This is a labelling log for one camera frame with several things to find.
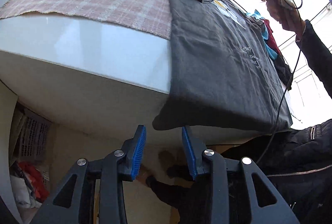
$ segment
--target light blue clothing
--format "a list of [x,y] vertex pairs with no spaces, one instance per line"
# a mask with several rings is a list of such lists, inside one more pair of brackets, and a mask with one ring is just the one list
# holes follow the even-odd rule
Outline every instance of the light blue clothing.
[[[265,18],[263,16],[261,16],[261,14],[258,12],[257,9],[255,9],[254,13],[247,13],[246,16],[254,17],[256,20],[265,20]],[[268,29],[266,28],[265,24],[264,24],[264,26],[265,26],[265,31],[262,32],[262,36],[263,36],[263,39],[265,42],[266,51],[268,52],[268,55],[272,60],[276,60],[278,54],[266,44],[266,41],[269,39],[269,32],[268,32]]]

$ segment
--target red cloth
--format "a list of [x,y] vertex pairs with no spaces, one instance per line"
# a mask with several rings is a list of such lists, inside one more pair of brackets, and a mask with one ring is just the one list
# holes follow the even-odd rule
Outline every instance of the red cloth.
[[19,167],[29,175],[31,184],[34,187],[34,194],[36,198],[44,202],[49,196],[49,192],[46,190],[43,183],[43,176],[41,173],[29,162],[19,162]]
[[269,33],[269,39],[267,41],[267,45],[272,49],[274,50],[277,54],[280,54],[281,55],[281,51],[279,50],[278,46],[277,46],[277,43],[272,35],[273,31],[270,27],[270,21],[269,20],[263,20],[265,25],[266,25],[266,28],[268,29],[268,33]]

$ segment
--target black jacket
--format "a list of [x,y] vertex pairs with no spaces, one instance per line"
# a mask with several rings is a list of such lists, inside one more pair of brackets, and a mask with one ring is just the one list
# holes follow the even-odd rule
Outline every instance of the black jacket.
[[[309,67],[332,97],[332,54],[307,20],[298,43]],[[261,136],[222,155],[256,161],[270,136]],[[258,165],[301,223],[332,223],[332,119],[304,130],[277,133]]]

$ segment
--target person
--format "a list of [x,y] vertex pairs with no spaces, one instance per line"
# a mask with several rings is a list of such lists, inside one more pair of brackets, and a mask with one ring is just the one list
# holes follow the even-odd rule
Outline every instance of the person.
[[[285,6],[283,0],[262,0],[271,17],[284,29],[295,32],[296,44],[307,59],[309,67],[332,97],[332,54],[321,42],[309,20],[303,21],[296,9]],[[240,160],[250,157],[257,161],[266,148],[270,136],[254,138],[231,148],[222,155]],[[170,177],[191,180],[186,166],[174,166],[170,153],[159,155],[163,169]],[[330,223],[332,219],[332,119],[301,131],[292,130],[275,135],[268,151],[258,164],[265,173],[274,174],[270,181],[290,205],[301,224]],[[153,173],[141,166],[137,180],[170,206],[179,210],[181,224],[209,223],[209,176],[195,182],[191,188],[167,185],[157,181]],[[230,207],[241,199],[230,188]],[[240,223],[241,210],[231,215],[230,223]]]

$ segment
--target black sleeve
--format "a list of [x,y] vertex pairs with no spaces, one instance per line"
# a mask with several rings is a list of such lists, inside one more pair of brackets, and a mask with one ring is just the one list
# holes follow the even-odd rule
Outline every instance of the black sleeve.
[[298,47],[307,58],[309,67],[332,98],[332,54],[315,33],[310,21],[305,21],[306,28]]

